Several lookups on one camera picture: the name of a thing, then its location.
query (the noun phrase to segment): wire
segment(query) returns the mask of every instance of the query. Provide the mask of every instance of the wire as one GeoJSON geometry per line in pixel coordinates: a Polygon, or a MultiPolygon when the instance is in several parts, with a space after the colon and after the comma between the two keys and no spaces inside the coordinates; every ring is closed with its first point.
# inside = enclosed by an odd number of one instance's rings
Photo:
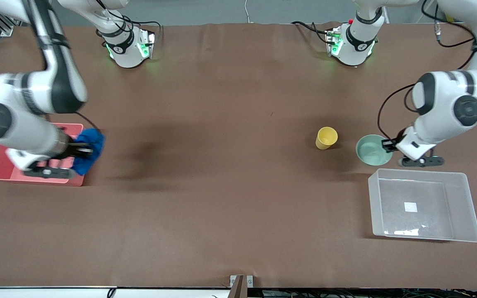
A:
{"type": "Polygon", "coordinates": [[[408,111],[410,112],[414,112],[414,113],[417,113],[417,110],[414,110],[412,109],[411,107],[408,107],[407,106],[407,96],[409,95],[409,93],[413,90],[413,87],[411,87],[408,91],[406,91],[406,94],[405,94],[405,107],[408,111]]]}
{"type": "Polygon", "coordinates": [[[75,114],[82,117],[84,120],[86,120],[89,123],[89,125],[93,126],[93,128],[95,128],[96,130],[99,131],[100,134],[102,134],[101,130],[99,130],[99,127],[97,127],[97,125],[95,125],[95,123],[93,123],[91,120],[89,120],[86,116],[82,115],[79,112],[75,112],[75,114]]]}
{"type": "Polygon", "coordinates": [[[129,17],[127,17],[123,14],[121,16],[118,16],[118,15],[116,15],[116,14],[110,12],[110,11],[108,11],[108,12],[111,15],[113,15],[114,17],[118,18],[118,19],[122,19],[125,22],[130,22],[132,24],[132,26],[134,26],[134,24],[138,24],[138,25],[156,24],[156,25],[158,25],[159,31],[157,32],[156,39],[159,39],[161,34],[163,34],[163,25],[161,25],[159,22],[156,22],[156,21],[137,22],[137,21],[132,21],[129,17]]]}
{"type": "MultiPolygon", "coordinates": [[[[104,10],[106,10],[108,12],[109,15],[113,15],[107,8],[106,8],[106,5],[104,5],[104,3],[102,3],[102,0],[95,0],[104,10]]],[[[121,30],[122,32],[131,32],[131,28],[128,28],[128,30],[125,30],[123,28],[121,28],[121,26],[119,26],[117,24],[117,22],[113,21],[113,23],[115,24],[115,26],[117,26],[117,28],[119,28],[119,30],[121,30]]]]}
{"type": "Polygon", "coordinates": [[[318,29],[316,29],[316,24],[314,24],[314,22],[312,22],[311,25],[312,25],[312,28],[314,28],[314,31],[316,32],[316,35],[318,36],[318,38],[319,38],[321,41],[325,42],[327,45],[334,45],[334,44],[335,44],[335,43],[332,42],[332,41],[327,41],[326,39],[321,38],[320,32],[318,31],[318,29]]]}
{"type": "Polygon", "coordinates": [[[436,16],[433,16],[433,15],[430,15],[429,13],[427,13],[426,11],[424,11],[424,5],[426,4],[426,2],[428,2],[428,0],[424,0],[422,2],[422,6],[421,6],[421,12],[422,14],[426,15],[426,17],[429,17],[430,19],[434,19],[436,21],[439,21],[441,23],[447,23],[447,24],[451,24],[451,25],[454,25],[456,27],[459,27],[459,28],[462,28],[463,30],[469,32],[471,34],[471,36],[474,38],[474,42],[476,42],[476,36],[474,35],[474,33],[469,29],[469,28],[466,28],[465,26],[463,25],[460,25],[460,24],[456,24],[456,23],[452,23],[452,22],[448,22],[447,20],[445,19],[440,19],[439,17],[436,17],[436,16]]]}
{"type": "Polygon", "coordinates": [[[290,23],[290,24],[292,24],[292,25],[301,25],[301,26],[303,26],[303,27],[309,29],[310,31],[314,31],[314,32],[318,32],[318,33],[321,33],[321,34],[325,34],[325,31],[319,31],[318,29],[314,29],[314,28],[310,27],[309,25],[307,25],[307,24],[305,24],[305,23],[303,23],[303,22],[294,21],[294,22],[292,22],[292,23],[290,23]]]}
{"type": "Polygon", "coordinates": [[[106,295],[106,298],[112,298],[115,295],[115,292],[117,292],[116,288],[111,288],[108,290],[108,294],[106,295]]]}
{"type": "Polygon", "coordinates": [[[248,3],[248,0],[244,2],[244,10],[246,11],[246,17],[248,17],[248,24],[249,24],[251,22],[250,22],[250,14],[248,13],[248,8],[246,7],[247,3],[248,3]]]}
{"type": "Polygon", "coordinates": [[[465,61],[465,63],[463,63],[461,66],[458,67],[458,70],[461,70],[462,68],[467,66],[467,64],[469,64],[470,60],[472,60],[472,57],[474,56],[474,54],[475,54],[475,52],[472,52],[471,55],[469,56],[469,58],[467,58],[467,61],[465,61]]]}
{"type": "Polygon", "coordinates": [[[395,94],[401,92],[402,90],[406,90],[408,88],[411,88],[415,86],[415,84],[410,84],[410,85],[407,85],[407,86],[404,86],[402,88],[400,88],[399,90],[393,92],[390,94],[390,96],[388,96],[388,98],[386,98],[386,100],[384,100],[384,102],[382,103],[382,105],[380,106],[380,109],[378,110],[378,116],[377,116],[377,119],[376,119],[376,124],[378,126],[378,130],[380,130],[380,132],[388,139],[388,140],[391,140],[390,136],[388,136],[388,134],[386,134],[386,132],[384,132],[384,130],[382,129],[382,127],[380,126],[380,116],[382,115],[382,110],[384,109],[384,106],[386,105],[386,102],[388,102],[390,100],[390,98],[392,98],[395,94]]]}
{"type": "MultiPolygon", "coordinates": [[[[435,11],[435,14],[434,14],[435,19],[437,19],[437,12],[438,11],[439,11],[439,4],[436,4],[436,11],[435,11]]],[[[453,47],[461,46],[461,45],[464,45],[465,43],[471,42],[473,40],[474,40],[474,38],[470,38],[470,39],[464,40],[462,42],[455,43],[454,45],[445,45],[441,42],[440,37],[437,38],[437,42],[439,43],[439,45],[444,47],[444,48],[453,48],[453,47]]]]}
{"type": "MultiPolygon", "coordinates": [[[[426,6],[426,8],[429,8],[434,1],[435,1],[435,0],[431,0],[430,3],[428,3],[428,6],[426,6]]],[[[422,14],[422,15],[417,19],[417,22],[415,22],[415,23],[418,24],[418,23],[421,21],[422,17],[424,17],[424,14],[422,14]]]]}

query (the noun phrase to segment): black cable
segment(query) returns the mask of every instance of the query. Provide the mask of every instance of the black cable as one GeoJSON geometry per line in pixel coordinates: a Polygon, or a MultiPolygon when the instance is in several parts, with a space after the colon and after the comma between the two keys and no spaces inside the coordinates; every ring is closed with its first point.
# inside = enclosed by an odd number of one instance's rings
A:
{"type": "Polygon", "coordinates": [[[115,295],[115,292],[117,292],[116,288],[111,288],[108,290],[108,294],[106,295],[106,298],[112,298],[115,295]]]}
{"type": "Polygon", "coordinates": [[[303,22],[299,22],[299,21],[295,21],[295,22],[292,22],[291,24],[293,25],[302,25],[303,27],[309,29],[310,31],[313,31],[313,32],[316,32],[316,35],[318,36],[318,38],[325,42],[327,45],[334,45],[335,43],[332,42],[332,41],[327,41],[326,39],[323,39],[320,34],[326,34],[325,31],[326,30],[331,30],[332,28],[328,28],[328,29],[325,29],[323,31],[320,31],[318,30],[318,28],[316,28],[316,24],[314,22],[311,23],[312,27],[310,27],[309,25],[303,23],[303,22]]]}
{"type": "Polygon", "coordinates": [[[316,32],[316,35],[318,36],[318,38],[319,38],[321,41],[325,42],[327,45],[335,45],[334,42],[332,42],[332,41],[327,41],[326,39],[321,38],[320,32],[318,31],[318,29],[316,29],[316,24],[314,24],[314,22],[312,22],[311,25],[312,25],[312,28],[314,28],[314,31],[316,32]]]}
{"type": "Polygon", "coordinates": [[[428,2],[428,0],[424,0],[422,2],[422,7],[421,7],[421,12],[422,14],[426,15],[426,17],[429,17],[430,19],[434,19],[436,21],[439,21],[441,23],[447,23],[447,24],[450,24],[450,25],[454,25],[456,27],[459,27],[459,28],[462,28],[463,30],[469,32],[472,36],[472,38],[474,39],[474,42],[476,42],[476,36],[474,35],[474,33],[469,29],[469,28],[466,28],[465,26],[463,25],[460,25],[460,24],[456,24],[456,23],[452,23],[452,22],[448,22],[447,20],[445,19],[440,19],[439,17],[436,17],[436,16],[433,16],[433,15],[430,15],[429,13],[427,13],[426,11],[424,11],[424,7],[426,6],[426,2],[428,2]]]}
{"type": "MultiPolygon", "coordinates": [[[[104,10],[106,10],[109,14],[113,15],[107,8],[106,8],[106,5],[104,5],[104,3],[102,3],[102,0],[95,0],[104,10]]],[[[117,26],[117,28],[119,28],[119,30],[121,30],[122,32],[131,32],[131,28],[129,28],[129,30],[125,30],[123,28],[121,28],[121,26],[119,26],[117,24],[117,22],[113,21],[113,23],[115,24],[115,26],[117,26]]]]}
{"type": "Polygon", "coordinates": [[[400,88],[399,90],[393,92],[390,94],[390,96],[388,96],[388,98],[386,98],[386,100],[384,100],[384,102],[382,103],[382,105],[380,106],[380,109],[378,110],[378,116],[377,116],[377,120],[376,120],[376,124],[378,126],[378,130],[380,130],[380,132],[389,140],[391,140],[390,136],[388,136],[388,134],[386,134],[386,132],[384,132],[384,130],[382,129],[382,127],[380,126],[380,116],[382,115],[382,110],[384,109],[384,106],[386,105],[386,102],[388,102],[390,100],[390,98],[392,98],[395,94],[401,92],[402,90],[405,90],[405,89],[408,89],[408,88],[411,88],[415,86],[415,84],[410,84],[408,86],[404,86],[402,88],[400,88]]]}
{"type": "Polygon", "coordinates": [[[129,17],[125,16],[125,15],[121,15],[118,16],[112,12],[110,12],[111,15],[113,15],[114,17],[117,17],[118,19],[123,19],[124,21],[128,21],[130,22],[132,25],[134,24],[138,24],[138,25],[145,25],[145,24],[156,24],[159,26],[159,31],[157,32],[157,36],[156,38],[158,38],[160,35],[161,35],[161,31],[163,30],[163,26],[159,23],[159,22],[156,22],[156,21],[148,21],[148,22],[136,22],[136,21],[132,21],[129,17]]]}
{"type": "MultiPolygon", "coordinates": [[[[437,12],[438,11],[439,11],[439,4],[436,4],[436,12],[434,14],[435,19],[437,19],[437,12]]],[[[439,43],[439,45],[444,47],[444,48],[453,48],[453,47],[464,45],[465,43],[471,42],[473,40],[474,40],[474,38],[470,38],[470,39],[464,40],[462,42],[455,43],[454,45],[445,45],[441,42],[441,38],[439,38],[439,39],[437,39],[437,43],[439,43]]]]}
{"type": "Polygon", "coordinates": [[[470,60],[472,60],[472,57],[474,56],[474,54],[475,54],[475,52],[472,52],[471,55],[469,56],[469,58],[467,58],[467,61],[465,61],[465,63],[463,63],[461,66],[458,67],[458,70],[461,70],[462,68],[467,66],[467,64],[469,64],[470,60]]]}
{"type": "MultiPolygon", "coordinates": [[[[474,43],[477,43],[477,38],[476,36],[474,35],[474,33],[469,29],[469,28],[466,28],[465,26],[462,26],[460,24],[456,24],[456,23],[452,23],[452,22],[448,22],[447,20],[445,19],[440,19],[439,17],[437,17],[436,15],[430,15],[428,14],[426,11],[424,11],[424,7],[426,6],[426,2],[428,2],[428,0],[424,0],[422,2],[422,6],[421,6],[421,12],[422,14],[426,15],[426,17],[429,17],[430,19],[434,19],[435,21],[439,21],[441,23],[447,23],[447,24],[451,24],[451,25],[454,25],[456,27],[459,27],[459,28],[462,28],[463,30],[469,32],[469,34],[471,34],[472,36],[472,40],[474,41],[474,43]]],[[[465,61],[465,63],[462,64],[462,66],[460,66],[460,68],[458,68],[458,70],[464,68],[467,64],[469,64],[470,60],[472,59],[472,57],[474,56],[474,52],[471,53],[471,55],[469,56],[469,58],[467,59],[467,61],[465,61]]]]}
{"type": "Polygon", "coordinates": [[[414,113],[417,113],[417,110],[414,110],[412,109],[411,107],[408,107],[407,106],[407,96],[409,95],[409,93],[413,90],[413,87],[411,87],[408,91],[406,91],[406,94],[405,94],[405,107],[408,111],[410,112],[414,112],[414,113]]]}
{"type": "Polygon", "coordinates": [[[86,120],[89,123],[89,125],[93,126],[93,128],[95,128],[96,130],[99,131],[100,134],[102,134],[101,130],[99,130],[99,127],[97,127],[97,125],[95,125],[95,123],[93,123],[91,120],[89,120],[86,116],[82,115],[79,112],[75,112],[75,114],[82,117],[84,120],[86,120]]]}
{"type": "Polygon", "coordinates": [[[301,25],[301,26],[303,26],[303,27],[309,29],[310,31],[314,31],[314,32],[316,32],[316,33],[325,34],[324,31],[318,31],[318,29],[314,29],[314,28],[310,27],[309,25],[307,25],[307,24],[305,24],[305,23],[303,23],[303,22],[295,21],[295,22],[292,22],[292,23],[290,23],[290,24],[292,24],[292,25],[301,25]]]}

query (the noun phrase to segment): green bowl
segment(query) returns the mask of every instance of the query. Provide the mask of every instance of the green bowl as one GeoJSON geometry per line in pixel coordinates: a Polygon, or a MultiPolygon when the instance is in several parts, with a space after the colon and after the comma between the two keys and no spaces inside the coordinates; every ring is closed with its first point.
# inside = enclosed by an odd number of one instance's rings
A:
{"type": "Polygon", "coordinates": [[[382,166],[391,160],[393,153],[386,152],[382,148],[382,140],[386,139],[379,135],[367,135],[356,143],[356,155],[370,166],[382,166]]]}

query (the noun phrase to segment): white cable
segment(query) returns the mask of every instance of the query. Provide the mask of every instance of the white cable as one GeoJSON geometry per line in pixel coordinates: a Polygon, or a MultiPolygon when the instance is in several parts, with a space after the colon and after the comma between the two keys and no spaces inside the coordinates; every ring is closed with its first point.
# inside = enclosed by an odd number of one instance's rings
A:
{"type": "Polygon", "coordinates": [[[248,0],[244,2],[244,10],[246,11],[246,17],[248,17],[248,24],[249,24],[251,22],[250,22],[250,14],[248,13],[248,8],[246,8],[247,3],[248,3],[248,0]]]}
{"type": "MultiPolygon", "coordinates": [[[[424,11],[428,11],[428,8],[430,8],[430,6],[434,3],[434,1],[435,0],[430,0],[428,5],[426,5],[426,8],[424,9],[424,11]]],[[[424,13],[421,13],[421,16],[419,17],[419,19],[417,19],[416,23],[419,23],[421,21],[422,17],[424,17],[424,13]]]]}

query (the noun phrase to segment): yellow cup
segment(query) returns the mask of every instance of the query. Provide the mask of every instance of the yellow cup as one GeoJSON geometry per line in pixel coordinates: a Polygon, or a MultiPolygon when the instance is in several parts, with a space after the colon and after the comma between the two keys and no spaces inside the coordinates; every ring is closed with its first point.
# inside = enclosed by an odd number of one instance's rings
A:
{"type": "Polygon", "coordinates": [[[321,150],[328,149],[337,141],[337,132],[332,127],[323,127],[316,137],[316,147],[321,150]]]}

